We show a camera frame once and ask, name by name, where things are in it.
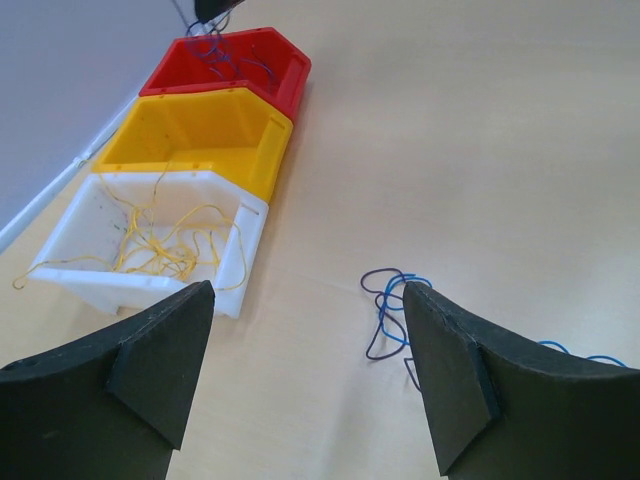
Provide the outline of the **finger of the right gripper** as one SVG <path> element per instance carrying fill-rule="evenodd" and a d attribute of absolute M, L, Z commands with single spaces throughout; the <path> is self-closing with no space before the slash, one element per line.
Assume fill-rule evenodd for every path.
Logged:
<path fill-rule="evenodd" d="M 194 13 L 197 18 L 216 18 L 244 0 L 194 0 Z"/>

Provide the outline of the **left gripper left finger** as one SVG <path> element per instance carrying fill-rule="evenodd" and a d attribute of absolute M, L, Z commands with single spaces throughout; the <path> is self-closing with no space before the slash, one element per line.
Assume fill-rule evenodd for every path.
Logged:
<path fill-rule="evenodd" d="M 1 370 L 4 479 L 163 479 L 213 320 L 210 282 Z"/>

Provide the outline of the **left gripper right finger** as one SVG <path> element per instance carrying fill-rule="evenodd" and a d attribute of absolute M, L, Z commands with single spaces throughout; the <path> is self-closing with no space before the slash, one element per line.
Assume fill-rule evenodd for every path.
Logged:
<path fill-rule="evenodd" d="M 636 369 L 550 349 L 421 283 L 403 304 L 443 477 L 638 477 Z"/>

